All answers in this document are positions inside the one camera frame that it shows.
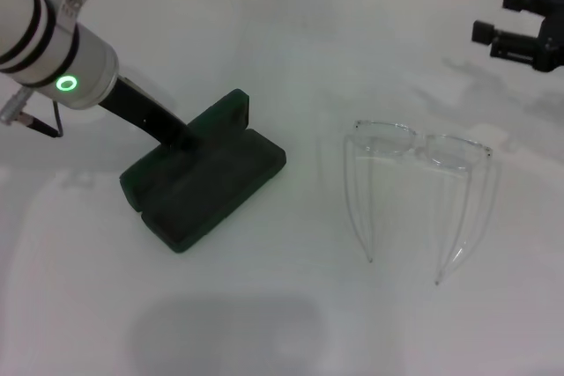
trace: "clear safety glasses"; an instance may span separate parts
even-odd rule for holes
[[[348,148],[349,143],[353,145],[352,149]],[[422,135],[397,123],[356,121],[352,134],[345,138],[345,199],[352,228],[368,260],[371,262],[374,258],[375,226],[374,217],[371,216],[375,209],[374,188],[370,186],[367,195],[363,195],[362,191],[369,186],[367,179],[372,179],[375,170],[373,162],[369,160],[367,173],[361,174],[357,170],[357,163],[366,162],[367,159],[402,160],[411,157],[464,177],[460,211],[452,212],[453,215],[457,214],[457,217],[453,217],[457,219],[457,223],[449,230],[453,232],[449,236],[451,245],[444,248],[439,256],[435,274],[435,282],[439,284],[448,273],[457,269],[475,247],[471,239],[475,238],[475,232],[479,230],[487,214],[487,210],[484,210],[487,203],[484,197],[492,155],[491,148],[457,136]],[[352,177],[349,174],[351,161]],[[483,183],[478,183],[479,186],[475,188],[473,174],[477,169],[484,171],[484,178]],[[471,193],[476,194],[473,201],[470,199]],[[468,216],[468,210],[472,211],[471,217]]]

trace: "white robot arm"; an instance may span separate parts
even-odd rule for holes
[[[101,105],[165,143],[183,123],[119,76],[112,47],[77,22],[86,1],[0,0],[0,72],[22,85],[0,110],[0,122],[31,126],[23,108],[39,92],[55,106]]]

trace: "white table surface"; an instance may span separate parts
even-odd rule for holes
[[[92,0],[82,21],[126,76],[186,121],[241,88],[288,164],[177,255],[118,182],[155,146],[144,133],[101,108],[64,109],[61,140],[0,129],[0,373],[564,374],[564,77],[470,43],[477,18],[538,30],[500,7]],[[30,111],[51,122],[39,96]],[[357,118],[494,148],[488,232],[438,288],[409,214],[372,264],[352,235],[341,143]]]

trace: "green led ring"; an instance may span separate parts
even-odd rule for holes
[[[62,92],[70,92],[77,88],[78,81],[71,75],[60,77],[56,82],[56,88]]]

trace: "transparent plastic glasses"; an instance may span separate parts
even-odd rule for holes
[[[352,170],[353,182],[352,184],[349,182],[347,165],[350,161],[350,155],[347,154],[349,143],[354,145],[352,158],[355,160],[359,158],[401,160],[410,156],[465,178],[459,219],[450,230],[454,232],[449,237],[452,243],[444,252],[439,253],[439,264],[435,274],[435,283],[439,284],[448,273],[459,266],[474,247],[470,243],[472,234],[479,230],[487,212],[480,210],[480,207],[483,209],[486,205],[484,196],[493,155],[492,149],[457,136],[422,135],[401,124],[356,121],[353,133],[345,138],[345,199],[352,228],[370,262],[374,259],[375,225],[373,217],[370,216],[374,213],[374,198],[372,192],[368,192],[365,197],[360,195],[362,187],[366,184],[359,177],[356,166]],[[478,189],[472,189],[475,185],[473,174],[476,169],[485,171],[485,178]],[[373,165],[369,165],[368,172],[370,174],[374,172]],[[478,191],[477,200],[469,205],[472,191]],[[437,203],[441,202],[445,203],[444,199],[439,199]],[[475,211],[471,219],[467,218],[468,209]]]

